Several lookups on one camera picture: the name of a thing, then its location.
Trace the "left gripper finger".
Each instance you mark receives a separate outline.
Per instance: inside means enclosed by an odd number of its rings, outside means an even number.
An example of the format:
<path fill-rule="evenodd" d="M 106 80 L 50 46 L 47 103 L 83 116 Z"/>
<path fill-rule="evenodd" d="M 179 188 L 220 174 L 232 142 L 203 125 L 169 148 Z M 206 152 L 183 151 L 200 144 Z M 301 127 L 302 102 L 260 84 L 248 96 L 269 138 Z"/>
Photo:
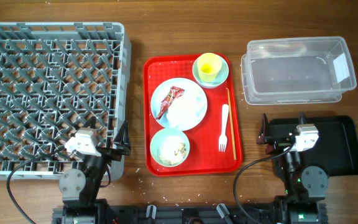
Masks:
<path fill-rule="evenodd" d="M 124 121 L 119 128 L 113 144 L 116 146 L 115 151 L 121 155 L 129 156 L 131 154 L 131 142 L 129 139 L 129 123 Z"/>
<path fill-rule="evenodd" d="M 96 131 L 96 117 L 92 116 L 87 122 L 78 130 L 79 133 L 93 133 Z"/>

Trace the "green bowl with rice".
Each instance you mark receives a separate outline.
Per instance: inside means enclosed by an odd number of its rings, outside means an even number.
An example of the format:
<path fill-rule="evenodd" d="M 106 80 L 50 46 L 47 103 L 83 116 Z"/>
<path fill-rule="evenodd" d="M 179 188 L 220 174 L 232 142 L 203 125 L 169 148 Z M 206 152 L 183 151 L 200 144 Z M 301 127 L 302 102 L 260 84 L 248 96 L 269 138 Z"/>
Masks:
<path fill-rule="evenodd" d="M 190 142 L 184 132 L 172 128 L 158 131 L 150 142 L 153 160 L 164 167 L 182 164 L 190 153 Z"/>

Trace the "red snack wrapper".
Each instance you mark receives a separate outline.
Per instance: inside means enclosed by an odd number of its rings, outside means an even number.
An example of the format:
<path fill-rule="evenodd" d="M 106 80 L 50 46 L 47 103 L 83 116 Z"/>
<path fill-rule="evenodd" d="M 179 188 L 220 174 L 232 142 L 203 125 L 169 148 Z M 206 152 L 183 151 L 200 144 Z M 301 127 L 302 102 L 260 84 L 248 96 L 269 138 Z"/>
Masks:
<path fill-rule="evenodd" d="M 161 102 L 160 112 L 157 115 L 156 119 L 160 119 L 164 115 L 164 113 L 169 109 L 173 101 L 176 98 L 181 97 L 184 94 L 184 92 L 185 92 L 184 89 L 179 88 L 177 86 L 172 86 L 167 96 Z"/>

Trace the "white paper napkin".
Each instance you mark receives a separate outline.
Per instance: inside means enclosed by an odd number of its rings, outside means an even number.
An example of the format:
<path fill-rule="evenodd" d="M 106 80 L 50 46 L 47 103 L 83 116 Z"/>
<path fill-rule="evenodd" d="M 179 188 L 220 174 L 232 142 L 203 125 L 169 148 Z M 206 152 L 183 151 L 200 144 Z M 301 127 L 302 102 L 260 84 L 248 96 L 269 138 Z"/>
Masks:
<path fill-rule="evenodd" d="M 207 107 L 204 93 L 184 92 L 170 105 L 166 118 L 170 128 L 186 131 L 194 128 L 202 119 Z"/>

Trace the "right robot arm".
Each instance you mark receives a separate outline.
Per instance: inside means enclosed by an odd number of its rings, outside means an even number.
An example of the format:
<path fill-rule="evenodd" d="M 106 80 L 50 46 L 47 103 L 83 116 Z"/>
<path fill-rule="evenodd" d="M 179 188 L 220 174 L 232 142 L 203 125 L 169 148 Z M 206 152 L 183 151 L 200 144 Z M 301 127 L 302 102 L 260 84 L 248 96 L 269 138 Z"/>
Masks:
<path fill-rule="evenodd" d="M 301 153 L 314 148 L 319 131 L 306 122 L 303 113 L 295 130 L 285 135 L 274 133 L 262 115 L 257 144 L 266 145 L 265 153 L 277 161 L 286 195 L 276 196 L 269 206 L 270 223 L 321 223 L 319 201 L 325 199 L 328 175 L 318 166 L 305 166 Z"/>

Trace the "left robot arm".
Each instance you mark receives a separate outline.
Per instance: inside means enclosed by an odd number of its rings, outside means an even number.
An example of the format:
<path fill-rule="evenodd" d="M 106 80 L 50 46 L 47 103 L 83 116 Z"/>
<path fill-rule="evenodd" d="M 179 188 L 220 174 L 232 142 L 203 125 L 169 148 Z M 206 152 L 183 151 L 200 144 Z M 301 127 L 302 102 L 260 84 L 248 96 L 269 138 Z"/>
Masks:
<path fill-rule="evenodd" d="M 128 122 L 124 121 L 114 138 L 113 147 L 101 147 L 96 131 L 96 118 L 91 117 L 73 133 L 64 147 L 67 151 L 83 154 L 82 165 L 62 174 L 59 189 L 63 208 L 55 209 L 53 223 L 119 223 L 119 218 L 105 199 L 98 199 L 102 179 L 111 161 L 121 161 L 122 156 L 131 154 Z"/>

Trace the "clear plastic waste bin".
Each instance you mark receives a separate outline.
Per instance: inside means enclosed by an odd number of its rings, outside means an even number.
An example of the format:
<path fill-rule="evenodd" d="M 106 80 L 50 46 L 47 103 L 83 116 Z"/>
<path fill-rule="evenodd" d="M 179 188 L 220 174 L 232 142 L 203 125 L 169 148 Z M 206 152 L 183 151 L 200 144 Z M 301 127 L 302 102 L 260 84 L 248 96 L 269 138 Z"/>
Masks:
<path fill-rule="evenodd" d="M 342 53 L 350 77 L 338 83 L 333 60 Z M 251 40 L 241 58 L 241 75 L 250 105 L 336 103 L 357 86 L 349 49 L 340 36 Z"/>

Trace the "grey plastic dishwasher rack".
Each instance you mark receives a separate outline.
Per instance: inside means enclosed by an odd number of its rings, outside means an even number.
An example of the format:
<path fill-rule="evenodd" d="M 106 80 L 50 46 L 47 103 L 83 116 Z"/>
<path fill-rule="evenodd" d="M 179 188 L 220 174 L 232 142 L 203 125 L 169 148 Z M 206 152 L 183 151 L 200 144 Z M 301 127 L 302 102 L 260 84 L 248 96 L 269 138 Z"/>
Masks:
<path fill-rule="evenodd" d="M 58 179 L 90 118 L 101 147 L 125 120 L 131 42 L 118 22 L 0 22 L 0 180 Z"/>

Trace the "wooden chopstick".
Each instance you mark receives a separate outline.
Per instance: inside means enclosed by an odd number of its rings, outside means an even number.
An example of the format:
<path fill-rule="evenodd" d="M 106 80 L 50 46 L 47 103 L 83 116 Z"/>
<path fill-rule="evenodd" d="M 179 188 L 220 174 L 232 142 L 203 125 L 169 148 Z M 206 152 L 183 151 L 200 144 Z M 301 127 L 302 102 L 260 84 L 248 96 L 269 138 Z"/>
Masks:
<path fill-rule="evenodd" d="M 231 97 L 230 97 L 230 91 L 228 88 L 227 90 L 227 98 L 228 98 L 228 106 L 229 106 L 229 122 L 230 122 L 230 128 L 231 128 L 231 141 L 232 141 L 232 152 L 233 152 L 233 158 L 236 161 L 237 160 L 237 154 L 236 154 L 236 142 L 235 142 L 235 136 L 234 136 L 234 125 L 232 120 L 232 108 L 231 108 Z"/>

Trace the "white plastic fork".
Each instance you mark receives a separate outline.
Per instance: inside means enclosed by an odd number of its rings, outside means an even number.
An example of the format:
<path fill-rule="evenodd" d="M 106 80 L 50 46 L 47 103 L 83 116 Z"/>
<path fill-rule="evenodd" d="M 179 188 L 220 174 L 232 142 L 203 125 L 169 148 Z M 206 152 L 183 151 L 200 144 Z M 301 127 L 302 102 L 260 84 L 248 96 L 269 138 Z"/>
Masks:
<path fill-rule="evenodd" d="M 219 152 L 225 152 L 227 146 L 226 128 L 229 116 L 229 105 L 223 104 L 221 110 L 221 134 L 219 136 Z"/>

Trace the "black rectangular tray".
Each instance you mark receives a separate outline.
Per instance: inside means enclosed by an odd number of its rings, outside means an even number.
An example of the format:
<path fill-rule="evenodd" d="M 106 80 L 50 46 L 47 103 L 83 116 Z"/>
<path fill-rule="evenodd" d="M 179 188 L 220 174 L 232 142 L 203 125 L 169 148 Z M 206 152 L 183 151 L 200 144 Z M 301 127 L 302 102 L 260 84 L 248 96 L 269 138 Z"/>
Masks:
<path fill-rule="evenodd" d="M 319 138 L 314 148 L 300 152 L 300 166 L 318 166 L 328 176 L 358 175 L 358 137 L 356 126 L 349 116 L 307 118 L 314 124 Z M 271 133 L 287 137 L 298 125 L 298 118 L 280 118 L 268 121 Z"/>

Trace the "red plastic serving tray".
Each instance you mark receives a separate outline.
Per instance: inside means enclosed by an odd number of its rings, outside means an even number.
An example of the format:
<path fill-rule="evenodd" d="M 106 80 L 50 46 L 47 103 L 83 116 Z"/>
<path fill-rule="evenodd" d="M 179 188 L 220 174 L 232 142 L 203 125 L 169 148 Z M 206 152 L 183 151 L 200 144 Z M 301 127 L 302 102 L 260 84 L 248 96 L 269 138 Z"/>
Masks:
<path fill-rule="evenodd" d="M 188 78 L 195 81 L 191 69 L 197 57 L 197 54 L 152 57 L 144 64 L 145 164 L 149 172 L 155 176 L 173 177 L 233 172 L 242 162 L 241 133 L 231 72 L 228 72 L 228 77 L 221 86 L 203 91 L 208 103 L 206 116 L 195 128 L 184 132 L 190 141 L 190 155 L 185 159 L 184 164 L 169 168 L 158 164 L 152 158 L 150 147 L 152 137 L 157 131 L 162 130 L 162 125 L 152 117 L 152 93 L 157 89 L 158 84 L 169 78 Z M 226 151 L 219 152 L 218 137 L 221 125 L 218 121 L 221 107 L 227 102 L 231 104 L 234 127 L 226 128 L 228 138 Z"/>

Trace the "white label on bin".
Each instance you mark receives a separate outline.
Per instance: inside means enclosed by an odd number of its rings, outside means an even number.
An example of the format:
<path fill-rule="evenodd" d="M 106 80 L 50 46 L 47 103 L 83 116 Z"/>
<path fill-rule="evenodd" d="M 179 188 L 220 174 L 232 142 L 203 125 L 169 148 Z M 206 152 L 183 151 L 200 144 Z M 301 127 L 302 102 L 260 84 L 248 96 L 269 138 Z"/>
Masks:
<path fill-rule="evenodd" d="M 347 59 L 344 53 L 333 60 L 333 65 L 338 83 L 350 77 Z"/>

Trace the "light blue round plate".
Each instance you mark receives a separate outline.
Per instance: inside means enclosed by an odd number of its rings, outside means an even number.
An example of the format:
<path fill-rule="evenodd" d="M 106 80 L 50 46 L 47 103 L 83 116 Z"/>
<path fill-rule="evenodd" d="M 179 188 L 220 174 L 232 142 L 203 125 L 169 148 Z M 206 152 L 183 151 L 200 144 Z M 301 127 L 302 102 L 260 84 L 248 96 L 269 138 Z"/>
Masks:
<path fill-rule="evenodd" d="M 173 101 L 162 117 L 157 119 L 157 122 L 164 128 L 173 128 L 180 131 L 190 130 L 200 124 L 208 109 L 208 101 L 204 90 L 192 80 L 171 78 L 159 84 L 151 96 L 151 113 L 154 118 L 157 117 L 163 99 L 173 86 L 184 89 L 184 93 Z"/>

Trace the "small green saucer bowl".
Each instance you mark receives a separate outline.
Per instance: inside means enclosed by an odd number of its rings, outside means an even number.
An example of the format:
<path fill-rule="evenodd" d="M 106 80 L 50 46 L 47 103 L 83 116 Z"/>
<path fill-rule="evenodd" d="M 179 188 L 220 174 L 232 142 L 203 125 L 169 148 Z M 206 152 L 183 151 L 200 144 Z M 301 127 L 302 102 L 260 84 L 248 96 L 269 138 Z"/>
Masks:
<path fill-rule="evenodd" d="M 218 72 L 216 78 L 211 83 L 204 82 L 200 79 L 199 74 L 198 74 L 198 67 L 197 67 L 198 60 L 194 61 L 193 66 L 192 66 L 193 76 L 194 76 L 196 82 L 203 88 L 208 88 L 208 89 L 216 88 L 219 85 L 223 84 L 226 81 L 227 77 L 229 76 L 229 65 L 220 55 L 219 55 L 219 58 L 221 59 L 222 67 L 221 67 L 220 71 Z"/>

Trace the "yellow plastic cup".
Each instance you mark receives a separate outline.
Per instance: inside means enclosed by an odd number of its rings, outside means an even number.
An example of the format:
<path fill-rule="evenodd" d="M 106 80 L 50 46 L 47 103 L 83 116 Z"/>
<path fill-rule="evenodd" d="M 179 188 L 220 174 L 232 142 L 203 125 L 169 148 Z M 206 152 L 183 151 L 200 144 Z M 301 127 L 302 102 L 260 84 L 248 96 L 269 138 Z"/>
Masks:
<path fill-rule="evenodd" d="M 222 68 L 220 56 L 214 53 L 204 53 L 197 58 L 196 66 L 199 78 L 207 83 L 215 80 Z"/>

